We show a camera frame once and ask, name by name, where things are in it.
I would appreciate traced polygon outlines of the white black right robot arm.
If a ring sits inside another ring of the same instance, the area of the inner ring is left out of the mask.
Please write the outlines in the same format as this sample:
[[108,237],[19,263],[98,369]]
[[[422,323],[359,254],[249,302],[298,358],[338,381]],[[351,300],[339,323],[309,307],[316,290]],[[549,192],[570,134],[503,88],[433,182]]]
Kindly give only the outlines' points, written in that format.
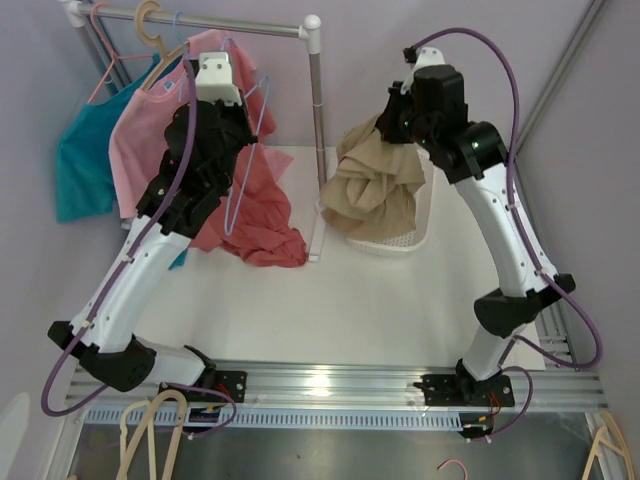
[[499,286],[473,305],[478,330],[449,376],[417,382],[429,406],[488,405],[511,384],[500,361],[510,340],[560,298],[537,273],[512,217],[507,149],[496,127],[468,118],[464,78],[453,66],[418,67],[396,81],[376,123],[384,141],[414,143],[465,201],[491,253]]

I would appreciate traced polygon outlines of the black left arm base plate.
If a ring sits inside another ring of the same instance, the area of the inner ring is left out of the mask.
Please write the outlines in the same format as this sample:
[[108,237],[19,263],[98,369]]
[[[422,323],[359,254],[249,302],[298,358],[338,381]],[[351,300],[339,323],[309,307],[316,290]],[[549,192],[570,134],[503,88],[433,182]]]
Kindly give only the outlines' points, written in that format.
[[158,392],[176,390],[188,402],[222,402],[229,397],[235,403],[243,403],[246,392],[247,373],[239,370],[206,369],[193,385],[162,382]]

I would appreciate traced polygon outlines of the coral red t shirt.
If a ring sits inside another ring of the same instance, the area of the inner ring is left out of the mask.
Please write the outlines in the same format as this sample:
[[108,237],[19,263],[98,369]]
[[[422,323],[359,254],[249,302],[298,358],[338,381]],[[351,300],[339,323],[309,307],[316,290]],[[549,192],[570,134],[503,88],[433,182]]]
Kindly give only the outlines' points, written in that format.
[[289,225],[291,204],[278,180],[293,158],[257,142],[238,156],[232,191],[190,244],[221,248],[256,267],[296,268],[308,259],[302,234]]

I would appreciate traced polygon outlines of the light pink t shirt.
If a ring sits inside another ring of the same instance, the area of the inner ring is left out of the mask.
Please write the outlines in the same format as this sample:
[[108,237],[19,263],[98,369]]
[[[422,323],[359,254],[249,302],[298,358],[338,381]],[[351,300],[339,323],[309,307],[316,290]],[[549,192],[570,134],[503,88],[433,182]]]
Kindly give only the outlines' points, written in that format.
[[[203,52],[221,49],[231,56],[234,82],[244,93],[250,92],[247,109],[253,128],[265,139],[276,130],[271,112],[262,107],[264,96],[255,88],[256,66],[239,48],[229,32],[207,30],[188,39],[190,57],[196,60]],[[167,143],[164,131],[173,113],[183,103],[178,101],[178,82],[183,74],[180,61],[163,72],[148,91],[136,89],[114,127],[109,143],[109,160],[114,177],[120,216],[136,214],[136,205],[149,182],[158,174]]]

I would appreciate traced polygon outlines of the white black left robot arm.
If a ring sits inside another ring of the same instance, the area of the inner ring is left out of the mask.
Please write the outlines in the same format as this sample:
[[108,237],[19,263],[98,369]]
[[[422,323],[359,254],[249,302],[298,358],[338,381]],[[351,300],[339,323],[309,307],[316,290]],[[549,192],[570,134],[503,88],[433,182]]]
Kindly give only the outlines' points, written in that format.
[[94,379],[128,392],[162,371],[162,349],[134,329],[165,271],[227,196],[239,153],[256,141],[243,102],[198,101],[174,111],[158,172],[136,206],[119,259],[81,313],[48,330]]

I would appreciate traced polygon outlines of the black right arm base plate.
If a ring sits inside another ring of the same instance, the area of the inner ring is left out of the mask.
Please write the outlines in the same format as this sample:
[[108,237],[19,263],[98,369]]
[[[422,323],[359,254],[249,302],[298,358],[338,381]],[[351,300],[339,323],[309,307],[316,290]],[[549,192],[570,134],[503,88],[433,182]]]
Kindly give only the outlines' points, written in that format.
[[425,374],[413,386],[423,393],[427,406],[489,407],[495,398],[501,407],[514,407],[515,399],[507,375],[476,381],[455,374]]

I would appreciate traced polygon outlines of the beige t shirt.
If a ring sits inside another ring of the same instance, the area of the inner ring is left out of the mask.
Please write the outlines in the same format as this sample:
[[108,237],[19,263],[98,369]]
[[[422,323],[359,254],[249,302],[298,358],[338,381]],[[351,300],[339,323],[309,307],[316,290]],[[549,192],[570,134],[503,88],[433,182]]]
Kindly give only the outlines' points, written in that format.
[[433,179],[414,144],[391,144],[377,115],[349,130],[336,146],[335,173],[320,190],[324,220],[357,241],[381,241],[417,227],[417,196]]

